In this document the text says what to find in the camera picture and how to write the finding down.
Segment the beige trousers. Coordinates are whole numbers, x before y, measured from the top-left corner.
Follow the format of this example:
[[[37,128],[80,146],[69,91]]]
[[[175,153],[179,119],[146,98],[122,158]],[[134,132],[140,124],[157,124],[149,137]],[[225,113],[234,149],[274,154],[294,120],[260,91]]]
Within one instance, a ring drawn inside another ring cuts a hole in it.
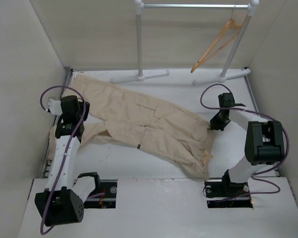
[[[215,133],[210,123],[172,102],[78,75],[65,96],[84,97],[98,123],[85,124],[81,145],[122,143],[208,179]]]

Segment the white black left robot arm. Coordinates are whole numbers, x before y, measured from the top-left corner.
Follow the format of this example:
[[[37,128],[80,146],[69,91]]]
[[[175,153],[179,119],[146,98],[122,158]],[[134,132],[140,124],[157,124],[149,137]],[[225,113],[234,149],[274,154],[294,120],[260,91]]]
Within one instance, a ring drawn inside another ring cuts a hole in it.
[[[74,175],[87,107],[87,103],[75,96],[49,101],[48,111],[60,115],[63,121],[55,130],[55,153],[47,184],[44,191],[35,195],[41,227],[80,223],[84,216],[84,202],[101,193],[98,173]]]

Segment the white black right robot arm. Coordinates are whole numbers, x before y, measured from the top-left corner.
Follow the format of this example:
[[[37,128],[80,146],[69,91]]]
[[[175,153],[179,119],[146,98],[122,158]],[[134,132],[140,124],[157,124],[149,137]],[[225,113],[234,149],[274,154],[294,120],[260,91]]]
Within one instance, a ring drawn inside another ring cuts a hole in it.
[[[274,119],[263,120],[246,111],[220,110],[211,120],[211,130],[221,130],[234,122],[246,131],[243,158],[228,169],[220,181],[207,181],[203,193],[207,198],[222,201],[249,197],[248,180],[260,169],[284,159],[282,124]]]

